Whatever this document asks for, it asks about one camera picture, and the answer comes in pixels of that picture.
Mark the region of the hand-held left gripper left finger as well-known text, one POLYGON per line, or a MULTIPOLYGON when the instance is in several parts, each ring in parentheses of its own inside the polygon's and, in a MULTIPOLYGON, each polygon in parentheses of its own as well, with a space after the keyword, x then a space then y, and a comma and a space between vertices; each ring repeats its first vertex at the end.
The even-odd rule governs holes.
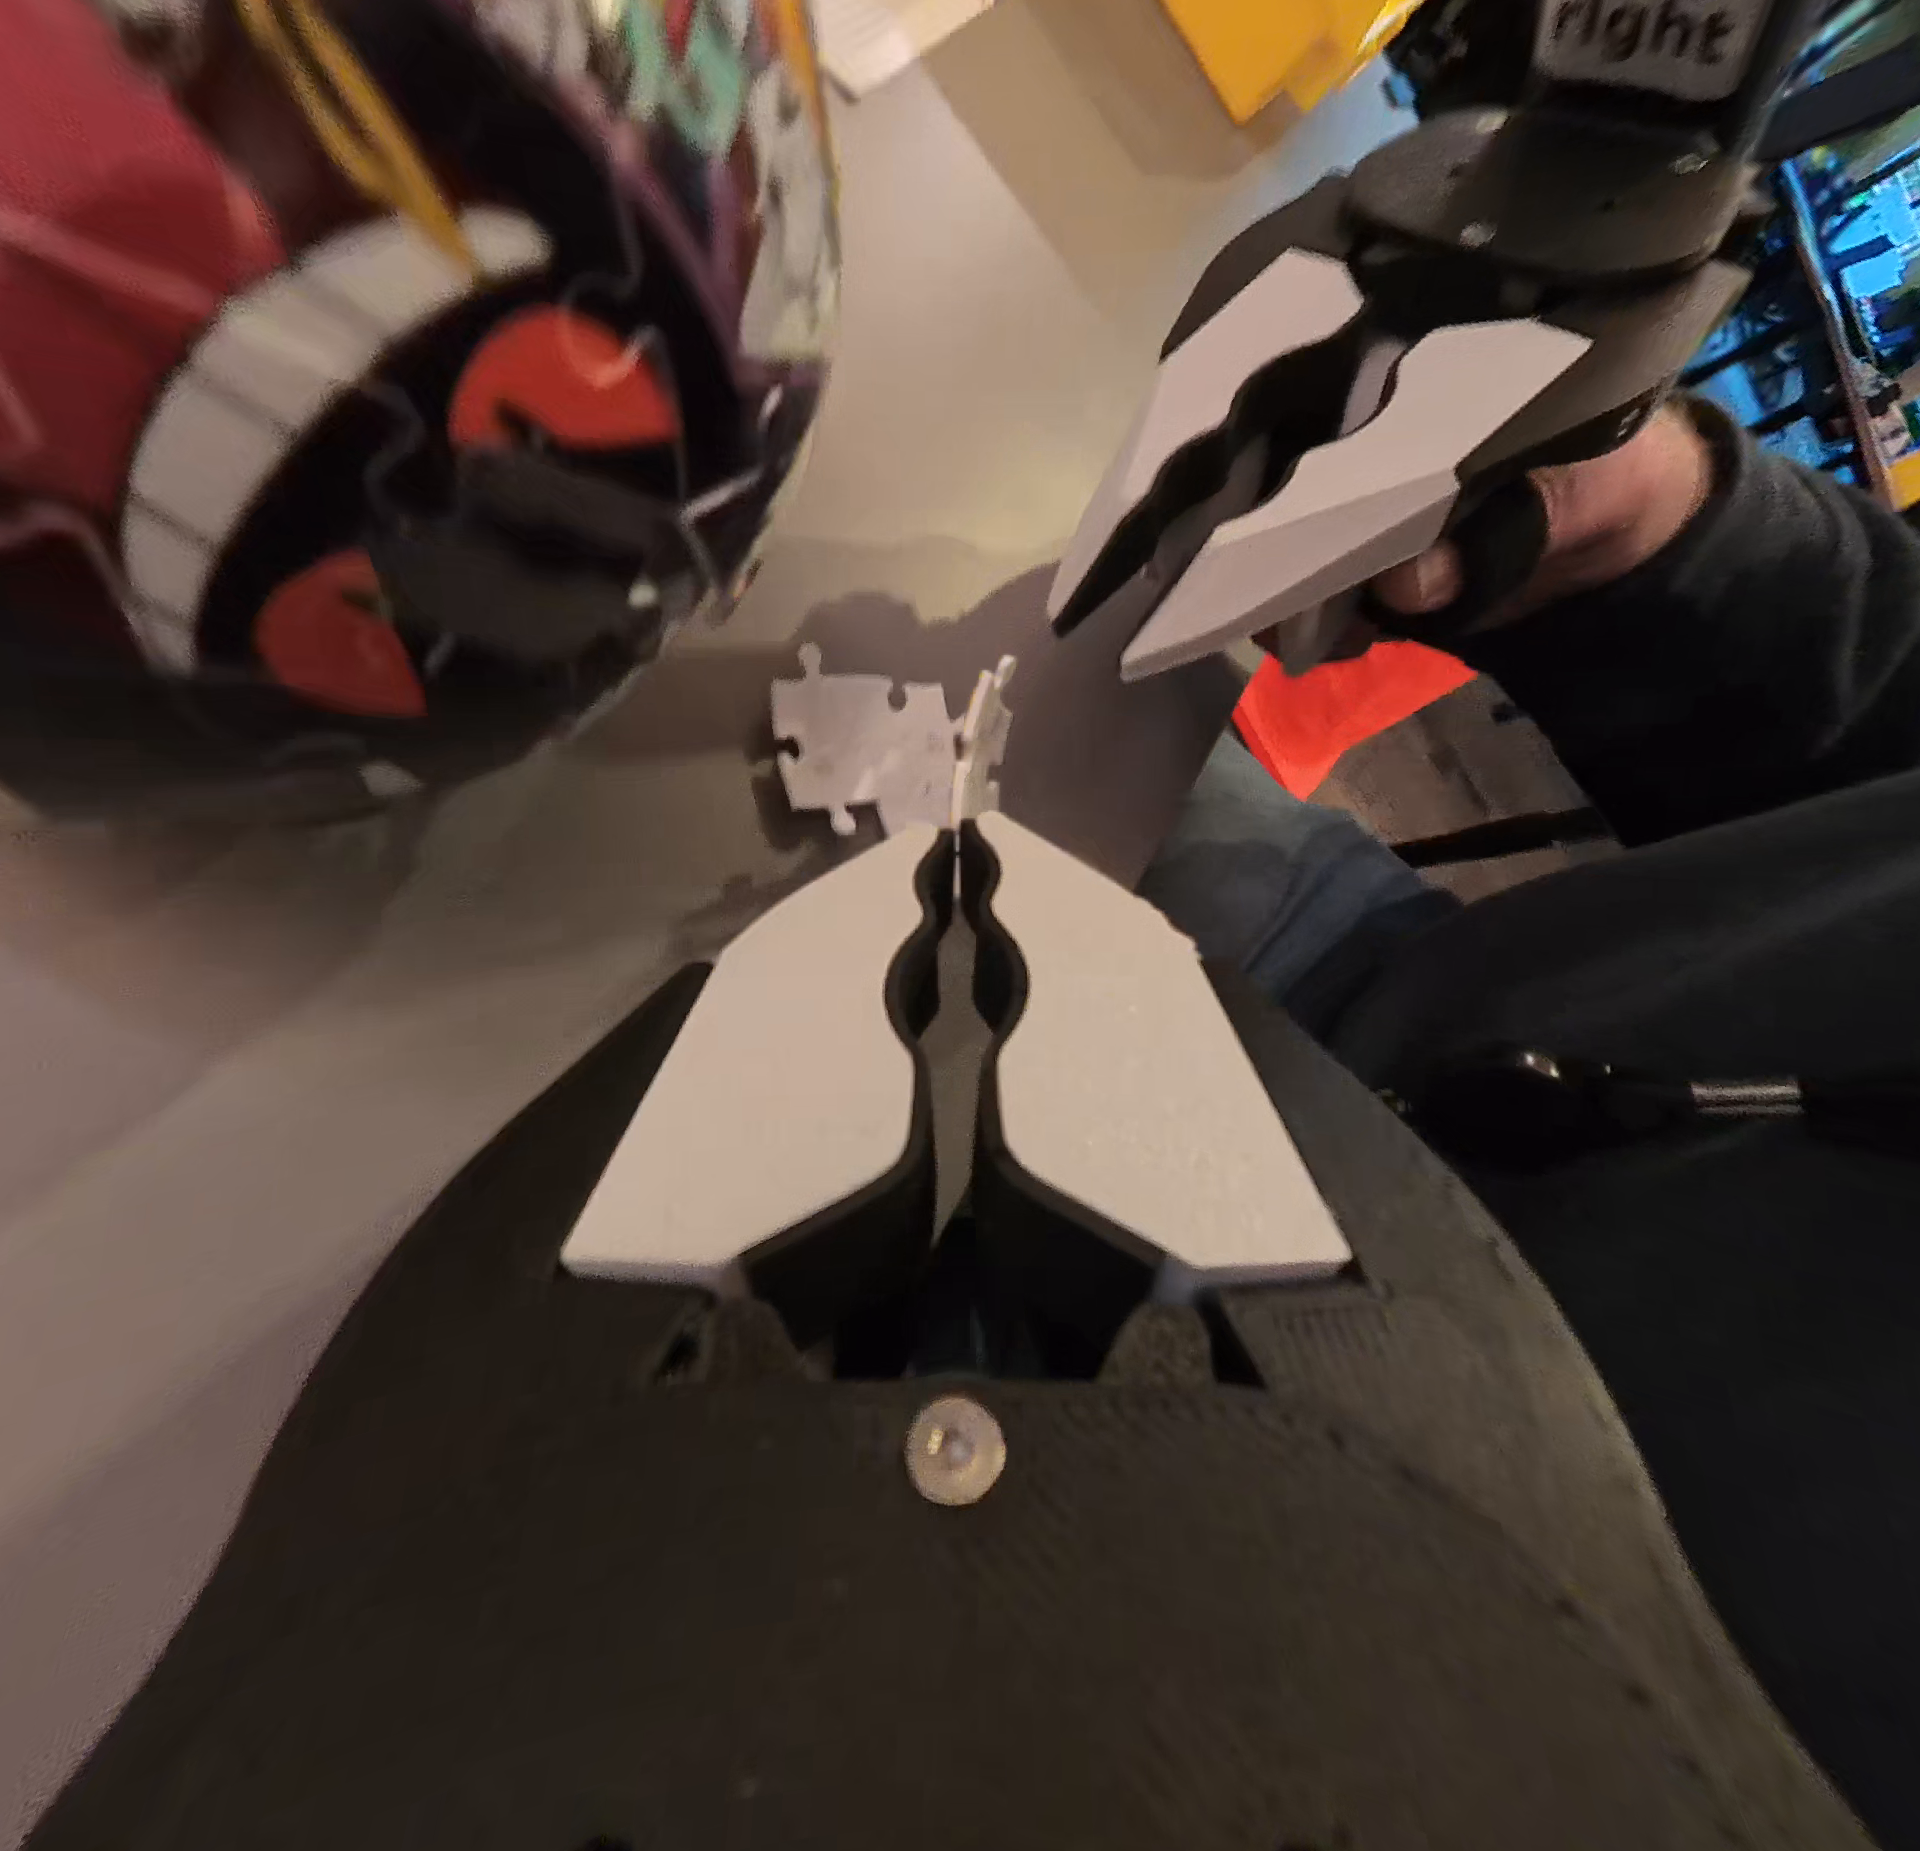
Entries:
POLYGON ((916 1282, 949 865, 955 833, 906 828, 707 965, 561 1240, 569 1277, 755 1301, 803 1349, 916 1282))

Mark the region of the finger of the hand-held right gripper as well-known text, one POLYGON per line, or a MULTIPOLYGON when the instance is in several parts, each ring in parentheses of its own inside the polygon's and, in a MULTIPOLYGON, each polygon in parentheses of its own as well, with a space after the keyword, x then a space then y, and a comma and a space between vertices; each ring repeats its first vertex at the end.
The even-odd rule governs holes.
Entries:
POLYGON ((1282 490, 1213 529, 1120 655, 1148 679, 1290 623, 1424 549, 1486 435, 1579 363, 1589 338, 1541 319, 1442 325, 1374 421, 1306 447, 1282 490))
POLYGON ((1356 316, 1361 291, 1347 262, 1286 249, 1159 358, 1056 563, 1054 636, 1088 623, 1154 559, 1172 529, 1229 487, 1275 373, 1303 349, 1337 347, 1356 316))

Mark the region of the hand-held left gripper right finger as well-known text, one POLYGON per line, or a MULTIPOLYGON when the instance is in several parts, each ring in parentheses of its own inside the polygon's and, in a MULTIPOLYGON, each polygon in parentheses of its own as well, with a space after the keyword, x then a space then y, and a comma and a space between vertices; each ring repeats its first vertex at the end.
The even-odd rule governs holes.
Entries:
POLYGON ((1355 1265, 1186 931, 1009 814, 960 828, 958 885, 978 1247, 1049 1345, 1096 1369, 1142 1306, 1355 1265))

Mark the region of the joined white puzzle pieces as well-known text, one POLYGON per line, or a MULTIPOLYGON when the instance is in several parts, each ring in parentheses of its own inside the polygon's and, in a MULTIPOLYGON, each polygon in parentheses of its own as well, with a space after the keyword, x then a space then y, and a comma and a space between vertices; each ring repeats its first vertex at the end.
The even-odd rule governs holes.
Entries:
POLYGON ((958 717, 940 685, 830 674, 803 642, 800 676, 773 679, 773 738, 788 805, 838 841, 858 837, 862 809, 882 837, 949 828, 958 717))

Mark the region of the white puzzle piece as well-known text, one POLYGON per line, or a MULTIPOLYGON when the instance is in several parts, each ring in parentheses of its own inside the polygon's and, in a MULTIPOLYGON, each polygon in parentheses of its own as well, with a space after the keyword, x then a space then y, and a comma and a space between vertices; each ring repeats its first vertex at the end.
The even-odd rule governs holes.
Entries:
POLYGON ((980 814, 999 805, 999 762, 1012 742, 1012 708, 1009 686, 1019 674, 1019 658, 1004 655, 993 670, 980 670, 972 679, 972 694, 955 722, 955 762, 949 762, 949 798, 948 798, 948 828, 960 828, 980 814))

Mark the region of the colourful puzzle ball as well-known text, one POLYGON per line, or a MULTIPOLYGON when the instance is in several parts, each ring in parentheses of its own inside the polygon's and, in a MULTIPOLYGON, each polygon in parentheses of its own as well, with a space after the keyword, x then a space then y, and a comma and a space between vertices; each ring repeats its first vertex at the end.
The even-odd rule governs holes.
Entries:
POLYGON ((5 828, 355 815, 755 575, 808 0, 5 0, 5 828))

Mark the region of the person's right forearm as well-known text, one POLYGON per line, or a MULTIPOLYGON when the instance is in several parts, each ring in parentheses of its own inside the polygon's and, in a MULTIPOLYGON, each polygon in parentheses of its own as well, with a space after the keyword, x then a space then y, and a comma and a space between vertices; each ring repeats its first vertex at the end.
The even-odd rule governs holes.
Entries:
POLYGON ((1644 566, 1433 630, 1489 676, 1626 846, 1916 766, 1916 529, 1678 402, 1707 496, 1644 566))

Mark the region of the person's right hand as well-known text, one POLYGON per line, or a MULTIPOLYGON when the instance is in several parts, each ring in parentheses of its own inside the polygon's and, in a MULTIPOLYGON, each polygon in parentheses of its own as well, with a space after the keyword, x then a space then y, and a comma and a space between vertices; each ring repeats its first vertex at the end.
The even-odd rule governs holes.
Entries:
POLYGON ((1612 584, 1668 546, 1715 494, 1715 447, 1668 397, 1620 447, 1503 482, 1409 563, 1367 581, 1390 637, 1469 637, 1612 584))

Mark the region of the person's leg in blue jeans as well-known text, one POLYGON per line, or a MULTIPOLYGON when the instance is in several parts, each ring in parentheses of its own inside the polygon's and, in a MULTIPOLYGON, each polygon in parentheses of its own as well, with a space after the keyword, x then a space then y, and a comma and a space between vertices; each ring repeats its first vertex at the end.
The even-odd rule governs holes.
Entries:
POLYGON ((1464 907, 1350 814, 1291 798, 1237 733, 1201 762, 1142 895, 1310 1038, 1464 907))

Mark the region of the orange red object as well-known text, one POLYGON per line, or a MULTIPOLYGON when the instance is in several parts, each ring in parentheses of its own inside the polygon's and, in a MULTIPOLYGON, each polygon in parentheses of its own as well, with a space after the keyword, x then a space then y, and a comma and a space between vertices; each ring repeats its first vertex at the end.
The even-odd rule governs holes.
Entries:
POLYGON ((1361 742, 1474 679, 1472 666, 1422 642, 1375 642, 1291 676, 1267 658, 1241 691, 1230 728, 1286 794, 1310 798, 1361 742))

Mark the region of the thin black bar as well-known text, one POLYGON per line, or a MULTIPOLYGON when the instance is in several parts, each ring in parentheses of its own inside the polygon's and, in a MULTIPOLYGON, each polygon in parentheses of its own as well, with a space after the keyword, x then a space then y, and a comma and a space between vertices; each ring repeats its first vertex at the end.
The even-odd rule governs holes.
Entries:
POLYGON ((1612 824, 1606 822, 1606 814, 1598 814, 1594 805, 1573 805, 1573 809, 1495 815, 1442 837, 1394 841, 1390 853, 1413 869, 1442 869, 1459 862, 1495 862, 1531 850, 1554 850, 1607 837, 1612 824))

